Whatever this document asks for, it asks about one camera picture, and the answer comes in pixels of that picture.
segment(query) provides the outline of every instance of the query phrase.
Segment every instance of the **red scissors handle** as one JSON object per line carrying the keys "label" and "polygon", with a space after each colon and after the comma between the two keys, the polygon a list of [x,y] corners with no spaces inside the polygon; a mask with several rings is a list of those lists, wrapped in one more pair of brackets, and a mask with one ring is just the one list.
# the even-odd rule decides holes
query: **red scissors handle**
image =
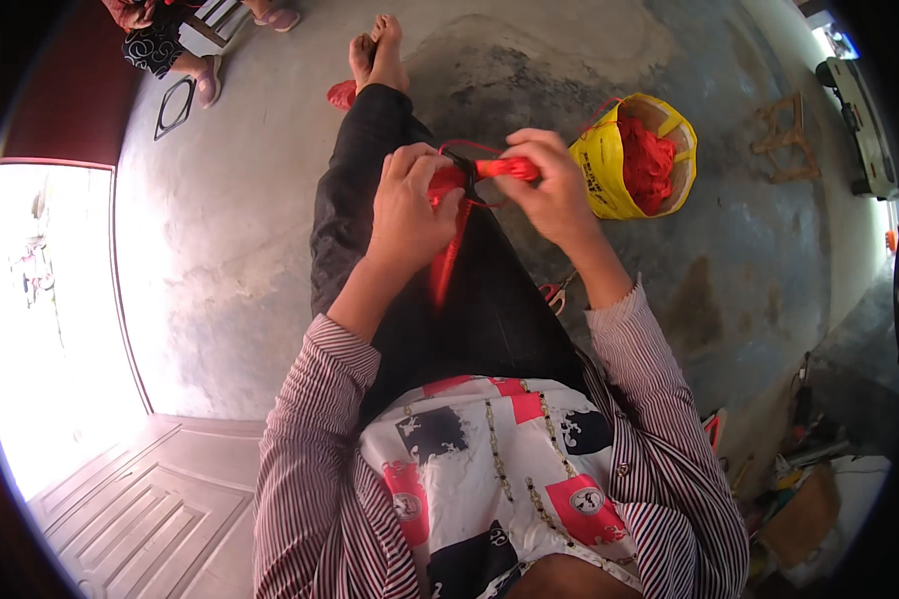
{"label": "red scissors handle", "polygon": [[539,286],[539,292],[548,302],[553,299],[553,296],[560,290],[560,286],[555,283],[546,283],[545,285]]}

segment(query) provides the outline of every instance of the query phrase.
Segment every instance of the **finger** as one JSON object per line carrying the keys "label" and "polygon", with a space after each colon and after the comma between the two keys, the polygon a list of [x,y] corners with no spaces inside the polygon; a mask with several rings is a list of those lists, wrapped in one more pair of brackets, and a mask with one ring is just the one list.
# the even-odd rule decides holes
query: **finger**
{"label": "finger", "polygon": [[545,194],[539,190],[533,189],[525,181],[503,174],[494,177],[492,182],[503,192],[507,198],[512,199],[519,204],[524,212],[532,210],[540,201],[543,201]]}
{"label": "finger", "polygon": [[539,167],[539,172],[544,179],[559,174],[565,169],[566,162],[572,161],[568,153],[558,153],[541,142],[524,142],[504,151],[499,157],[511,158],[513,156],[529,158],[533,164]]}
{"label": "finger", "polygon": [[437,151],[431,145],[424,144],[423,142],[413,144],[412,146],[397,148],[397,150],[393,152],[393,160],[390,162],[390,176],[398,178],[406,177],[409,170],[413,167],[413,163],[416,162],[416,159],[426,155],[435,156],[437,155]]}
{"label": "finger", "polygon": [[566,144],[556,131],[528,127],[506,136],[506,143],[510,146],[517,146],[526,142],[538,142],[560,153],[566,151]]}
{"label": "finger", "polygon": [[407,181],[414,191],[425,194],[433,180],[433,174],[451,166],[452,160],[446,156],[421,156],[410,168]]}
{"label": "finger", "polygon": [[393,163],[393,154],[386,154],[384,158],[384,167],[380,171],[380,180],[386,178],[386,175],[389,174],[390,165]]}
{"label": "finger", "polygon": [[446,192],[440,203],[436,206],[436,222],[452,223],[453,230],[456,229],[456,213],[459,212],[459,202],[463,198],[463,190],[459,187]]}

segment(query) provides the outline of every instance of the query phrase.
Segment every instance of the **wooden stool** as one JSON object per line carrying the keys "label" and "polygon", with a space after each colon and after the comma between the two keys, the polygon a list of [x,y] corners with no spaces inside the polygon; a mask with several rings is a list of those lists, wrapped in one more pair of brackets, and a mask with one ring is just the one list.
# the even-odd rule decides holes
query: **wooden stool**
{"label": "wooden stool", "polygon": [[[779,110],[790,109],[793,112],[793,128],[783,131],[779,128]],[[816,164],[816,157],[806,143],[803,135],[803,95],[799,92],[786,96],[770,104],[765,108],[755,111],[755,116],[766,121],[769,125],[769,135],[762,141],[750,145],[754,154],[765,154],[773,164],[774,172],[769,177],[769,182],[788,183],[796,179],[815,179],[823,173]],[[777,150],[786,146],[799,146],[806,157],[806,166],[791,167],[786,170],[779,169],[779,165],[773,159],[771,150]]]}
{"label": "wooden stool", "polygon": [[221,6],[226,4],[227,1],[228,0],[216,0],[216,3],[213,6],[210,6],[210,9],[206,11],[204,16],[196,16],[196,14],[200,12],[200,8],[193,12],[188,12],[187,15],[183,17],[183,22],[191,26],[196,32],[203,35],[209,41],[215,43],[220,48],[223,48],[226,46],[226,42],[230,40],[220,35],[219,30],[223,29],[223,26],[230,20],[230,17],[233,16],[234,12],[240,8],[241,3],[234,1],[233,6],[230,6],[220,18],[216,19],[216,22],[213,25],[210,25],[210,20],[213,18],[214,13]]}

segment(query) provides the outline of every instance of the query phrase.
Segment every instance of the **black pants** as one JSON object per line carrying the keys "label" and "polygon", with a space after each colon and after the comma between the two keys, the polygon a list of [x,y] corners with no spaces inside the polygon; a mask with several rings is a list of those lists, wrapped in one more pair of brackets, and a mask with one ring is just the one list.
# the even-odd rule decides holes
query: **black pants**
{"label": "black pants", "polygon": [[[310,239],[312,310],[326,312],[373,231],[384,156],[430,131],[404,94],[367,86],[343,119],[330,169],[316,188]],[[383,356],[360,406],[365,425],[403,392],[457,375],[552,378],[588,395],[583,364],[488,208],[474,207],[436,315],[424,270],[396,298],[373,339]]]}

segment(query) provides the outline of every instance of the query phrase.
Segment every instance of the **bright doorway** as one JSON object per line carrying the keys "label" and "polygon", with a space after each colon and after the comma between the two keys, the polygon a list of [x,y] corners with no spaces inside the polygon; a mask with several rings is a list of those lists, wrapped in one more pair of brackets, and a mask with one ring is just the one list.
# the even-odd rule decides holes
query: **bright doorway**
{"label": "bright doorway", "polygon": [[0,443],[24,499],[146,415],[114,294],[112,177],[0,165]]}

